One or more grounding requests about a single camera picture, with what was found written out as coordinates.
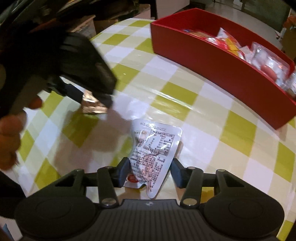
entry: metal screw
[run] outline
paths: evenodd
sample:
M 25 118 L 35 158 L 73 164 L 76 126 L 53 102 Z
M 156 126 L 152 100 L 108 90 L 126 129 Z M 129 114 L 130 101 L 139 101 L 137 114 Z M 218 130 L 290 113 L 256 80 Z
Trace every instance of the metal screw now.
M 197 204 L 197 200 L 195 200 L 194 198 L 186 198 L 183 200 L 183 204 L 185 204 L 186 206 L 194 206 Z
M 103 199 L 102 204 L 104 204 L 105 206 L 112 206 L 116 204 L 116 200 L 114 198 L 105 198 Z

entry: floor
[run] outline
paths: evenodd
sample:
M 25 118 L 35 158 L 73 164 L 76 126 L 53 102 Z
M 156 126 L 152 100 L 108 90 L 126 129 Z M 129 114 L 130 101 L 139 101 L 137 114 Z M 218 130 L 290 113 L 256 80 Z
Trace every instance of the floor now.
M 257 33 L 258 35 L 272 43 L 274 46 L 276 46 L 278 49 L 282 48 L 281 43 L 276 39 L 276 32 L 272 27 L 244 12 L 241 12 L 240 10 L 227 6 L 225 3 L 222 4 L 219 2 L 213 2 L 208 5 L 205 10 L 232 20 Z

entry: yellow square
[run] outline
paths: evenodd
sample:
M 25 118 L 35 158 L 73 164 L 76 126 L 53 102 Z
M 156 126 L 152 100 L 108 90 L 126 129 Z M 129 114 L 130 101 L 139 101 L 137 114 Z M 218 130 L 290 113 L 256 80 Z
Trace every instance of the yellow square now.
M 139 73 L 138 70 L 124 66 L 122 64 L 117 64 L 113 69 L 113 73 L 117 77 L 116 89 L 118 91 L 123 91 L 124 88 L 131 82 L 131 80 Z
M 31 134 L 28 130 L 25 131 L 25 134 L 22 137 L 21 140 L 21 146 L 19 149 L 19 154 L 22 157 L 23 161 L 25 162 L 27 159 L 27 156 L 29 155 L 31 148 L 34 145 L 34 139 L 32 138 Z
M 71 117 L 69 124 L 62 129 L 62 133 L 80 148 L 97 122 L 96 116 L 85 115 L 78 110 Z
M 35 177 L 35 183 L 41 189 L 46 187 L 47 185 L 51 184 L 55 180 L 59 179 L 61 176 L 59 173 L 54 169 L 54 167 L 45 159 L 42 163 L 39 172 Z
M 256 125 L 229 111 L 220 141 L 250 156 L 254 143 Z
M 131 27 L 144 27 L 146 25 L 148 25 L 150 22 L 149 21 L 144 21 L 144 20 L 138 20 L 133 22 L 132 24 L 130 24 L 129 26 Z
M 47 97 L 46 101 L 43 103 L 41 110 L 47 117 L 50 117 L 58 104 L 62 101 L 64 97 L 52 91 Z
M 188 105 L 193 105 L 197 94 L 187 90 L 183 87 L 175 85 L 171 82 L 167 82 L 166 85 L 161 90 L 168 98 L 175 99 L 177 102 L 184 102 Z
M 293 227 L 293 222 L 290 222 L 288 220 L 285 220 L 282 227 L 281 227 L 281 230 L 280 232 L 278 233 L 277 235 L 277 238 L 280 240 L 280 241 L 285 241 L 286 238 L 288 237 L 292 227 Z
M 292 118 L 288 123 L 289 123 L 291 126 L 293 126 L 294 128 L 296 128 L 296 125 L 295 125 L 295 118 Z
M 107 40 L 103 42 L 103 44 L 109 44 L 109 45 L 118 45 L 120 44 L 123 40 L 125 40 L 128 37 L 128 35 L 125 34 L 114 34 Z
M 156 96 L 151 106 L 182 121 L 186 119 L 197 97 L 196 93 L 170 82 L 166 83 L 160 94 Z
M 146 39 L 141 44 L 139 44 L 138 47 L 136 47 L 135 49 L 141 50 L 147 53 L 154 53 L 151 39 Z
M 294 162 L 295 153 L 279 142 L 274 173 L 290 182 L 293 174 Z

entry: checkered tablecloth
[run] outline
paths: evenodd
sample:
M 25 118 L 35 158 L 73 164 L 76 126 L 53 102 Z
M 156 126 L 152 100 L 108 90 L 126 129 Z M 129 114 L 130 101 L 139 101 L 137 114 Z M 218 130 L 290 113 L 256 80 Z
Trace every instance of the checkered tablecloth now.
M 155 55 L 149 23 L 128 19 L 92 40 L 119 80 L 108 114 L 83 115 L 78 103 L 54 92 L 40 93 L 41 110 L 26 110 L 20 165 L 14 168 L 25 194 L 76 168 L 116 166 L 131 150 L 131 120 L 145 118 L 183 129 L 177 157 L 184 166 L 226 169 L 279 201 L 285 222 L 278 237 L 284 240 L 296 218 L 295 120 L 274 130 L 207 79 Z M 146 188 L 116 192 L 120 200 L 147 198 Z M 96 193 L 88 189 L 93 200 Z M 182 194 L 168 175 L 157 199 L 180 200 Z M 205 197 L 211 194 L 203 190 Z

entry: person's hand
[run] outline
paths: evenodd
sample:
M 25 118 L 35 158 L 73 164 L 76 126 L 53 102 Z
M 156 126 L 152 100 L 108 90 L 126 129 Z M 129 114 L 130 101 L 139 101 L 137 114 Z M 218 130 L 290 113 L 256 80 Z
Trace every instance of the person's hand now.
M 42 106 L 42 100 L 36 97 L 28 106 L 37 109 Z M 20 132 L 27 121 L 25 111 L 17 115 L 7 115 L 0 119 L 0 169 L 8 170 L 18 163 L 16 150 L 20 147 Z

